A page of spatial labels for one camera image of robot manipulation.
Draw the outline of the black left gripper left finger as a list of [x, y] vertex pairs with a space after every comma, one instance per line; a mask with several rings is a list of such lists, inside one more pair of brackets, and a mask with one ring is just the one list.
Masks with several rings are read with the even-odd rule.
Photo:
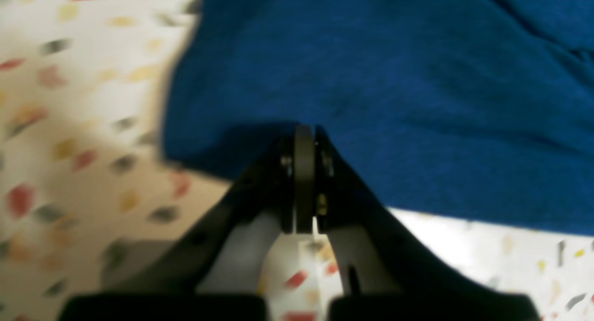
[[310, 126], [274, 141], [180, 240], [61, 321], [267, 321], [261, 266], [281, 234], [311, 234], [316, 142]]

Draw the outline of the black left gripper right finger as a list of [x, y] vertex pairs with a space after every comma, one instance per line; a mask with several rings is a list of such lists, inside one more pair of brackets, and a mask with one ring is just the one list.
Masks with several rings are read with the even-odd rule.
[[329, 321], [538, 321], [530, 298], [460, 274], [424, 246], [316, 127], [317, 226], [329, 239], [344, 294]]

